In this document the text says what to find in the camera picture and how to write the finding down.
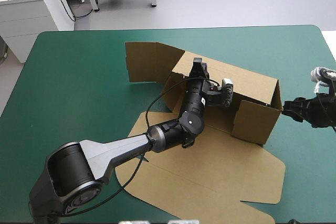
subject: cardboard flap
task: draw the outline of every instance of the cardboard flap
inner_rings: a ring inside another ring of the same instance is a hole
[[[151,112],[149,118],[154,124],[176,118],[176,114]],[[145,130],[142,113],[130,135]],[[205,126],[191,148],[149,152],[146,158],[149,163],[143,163],[126,188],[135,197],[201,223],[274,223],[271,216],[240,202],[276,203],[280,199],[285,166],[260,146]],[[121,184],[137,163],[133,159],[116,168]]]
[[[126,42],[125,46],[130,81],[164,84],[184,53],[184,50],[158,42]]]
[[[214,59],[186,51],[173,68],[173,72],[189,75],[194,57],[203,58],[208,65],[210,78],[222,83],[223,78],[230,78],[234,83],[234,92],[250,97],[265,104],[271,104],[277,79],[264,76],[246,69],[226,64]]]
[[[280,110],[242,100],[231,134],[250,142],[265,144],[279,114]]]

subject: gray floor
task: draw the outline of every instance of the gray floor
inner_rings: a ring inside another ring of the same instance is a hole
[[[336,0],[150,0],[100,1],[100,11],[76,22],[76,30],[232,27],[312,24],[336,30]],[[70,0],[77,16],[91,9],[88,1]],[[327,42],[336,56],[336,32]],[[22,70],[15,56],[0,65],[0,114]]]

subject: flattened cardboard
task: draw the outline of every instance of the flattened cardboard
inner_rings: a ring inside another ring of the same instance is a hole
[[[142,113],[131,135],[146,131]],[[151,112],[151,124],[176,118],[175,113]],[[285,166],[260,146],[241,141],[206,125],[188,149],[175,147],[146,154],[126,190],[181,219],[201,223],[271,224],[271,216],[241,201],[279,202]],[[116,168],[121,184],[133,173],[137,159]]]
[[[211,115],[206,112],[205,122],[240,139],[266,143],[282,109],[277,79],[159,42],[127,42],[125,46],[130,81],[156,81],[164,84],[163,91],[187,77],[193,59],[201,57],[211,79],[221,83],[231,78],[234,83],[230,110],[207,108]],[[184,91],[185,83],[163,97],[171,111],[180,110]]]

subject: white desk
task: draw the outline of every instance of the white desk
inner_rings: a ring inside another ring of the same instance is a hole
[[[0,0],[0,36],[21,63],[40,33],[73,28],[60,0]]]

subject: cable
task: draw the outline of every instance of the cable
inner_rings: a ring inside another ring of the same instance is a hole
[[[120,193],[133,180],[133,178],[135,177],[136,173],[138,172],[138,170],[140,168],[140,165],[141,165],[142,161],[145,158],[145,153],[149,149],[149,146],[150,146],[150,144],[148,143],[145,151],[141,155],[141,158],[140,158],[140,160],[138,162],[138,165],[136,166],[136,168],[135,168],[132,176],[129,178],[129,180],[127,180],[127,182],[122,187],[120,187],[116,192],[114,192],[110,197],[106,198],[101,203],[98,203],[98,204],[96,204],[96,205],[94,205],[92,207],[89,207],[89,208],[85,209],[85,210],[82,210],[82,211],[79,211],[79,212],[75,212],[73,214],[61,215],[61,217],[71,217],[71,216],[76,216],[76,215],[84,214],[85,212],[88,212],[88,211],[94,210],[97,207],[100,207],[101,205],[105,204],[106,202],[108,202],[109,200],[111,200],[112,198],[114,198],[118,193]]]
[[[147,122],[147,126],[148,128],[150,127],[149,126],[149,121],[148,121],[148,111],[149,109],[152,107],[152,105],[158,100],[160,99],[163,95],[165,95],[166,93],[168,93],[169,91],[171,91],[173,88],[175,88],[176,86],[180,85],[181,83],[185,82],[185,81],[190,81],[190,80],[207,80],[207,81],[212,81],[214,83],[217,84],[217,86],[220,86],[219,83],[217,81],[214,81],[212,79],[208,79],[208,78],[203,78],[203,77],[193,77],[193,78],[186,78],[174,85],[172,85],[169,89],[167,89],[165,92],[161,93],[148,107],[147,111],[146,111],[146,122]],[[127,180],[127,182],[125,184],[123,184],[117,191],[115,191],[111,196],[109,196],[108,198],[106,198],[105,200],[103,200],[102,202],[92,206],[92,207],[89,207],[87,209],[84,209],[82,211],[79,211],[79,212],[74,212],[73,214],[66,214],[66,215],[61,215],[61,217],[72,217],[72,216],[76,216],[76,215],[80,215],[80,214],[84,214],[85,212],[88,212],[88,211],[91,211],[91,210],[94,210],[95,208],[97,207],[100,207],[101,205],[105,204],[106,202],[108,202],[109,200],[111,200],[112,198],[114,198],[116,195],[118,195],[121,191],[123,191],[125,189],[125,187],[132,182],[133,178],[135,177],[136,173],[138,172],[140,166],[141,166],[141,163],[142,161],[144,160],[145,158],[145,153],[150,149],[151,147],[151,144],[150,142],[147,143],[147,146],[145,148],[145,151],[142,153],[141,155],[141,158],[138,162],[138,165],[136,166],[132,176]]]
[[[321,107],[322,107],[322,109],[323,109],[323,112],[324,112],[324,114],[326,115],[326,117],[328,118],[328,120],[332,123],[332,124],[334,124],[335,125],[335,123],[331,120],[331,118],[329,117],[329,115],[328,115],[328,113],[327,113],[327,110],[325,109],[325,107],[323,106],[323,104],[322,104],[322,102],[321,102],[321,99],[320,99],[320,96],[319,96],[320,94],[319,93],[316,93],[316,96],[317,96],[317,100],[319,101],[319,103],[320,103],[320,105],[321,105]],[[336,128],[335,128],[335,126],[331,126],[332,127],[332,129],[335,131],[335,133],[336,133]]]
[[[151,107],[153,106],[153,104],[158,100],[160,99],[161,97],[163,97],[165,94],[167,94],[169,91],[171,91],[173,88],[175,88],[176,86],[180,85],[181,83],[185,82],[185,81],[190,81],[190,80],[206,80],[206,81],[212,81],[214,83],[217,84],[217,86],[219,87],[219,83],[217,81],[214,81],[212,79],[208,79],[208,78],[204,78],[204,77],[192,77],[192,78],[186,78],[186,79],[183,79],[182,81],[179,81],[178,83],[175,83],[174,85],[172,85],[169,89],[167,89],[166,91],[164,91],[163,93],[161,93],[148,107],[148,109],[146,110],[146,124],[147,124],[147,127],[149,128],[150,125],[149,125],[149,120],[148,120],[148,113],[149,113],[149,110],[151,109]]]
[[[73,22],[76,22],[77,18],[83,18],[83,17],[88,16],[88,15],[89,15],[90,13],[92,13],[92,11],[93,11],[93,9],[91,9],[91,11],[90,11],[89,13],[87,13],[87,14],[85,14],[85,15],[83,15],[83,16],[75,16],[74,13],[73,13],[73,11],[72,11],[72,9],[71,9],[71,7],[69,6],[69,9],[70,9],[71,14],[72,14],[72,17],[71,17],[70,14],[68,13],[68,10],[66,9],[66,7],[65,7],[65,5],[64,5],[64,3],[63,3],[63,1],[62,1],[62,0],[60,0],[60,1],[61,1],[61,3],[62,3],[62,6],[63,6],[65,12],[67,13],[68,17],[69,17],[69,18],[71,19],[71,21],[73,21]]]

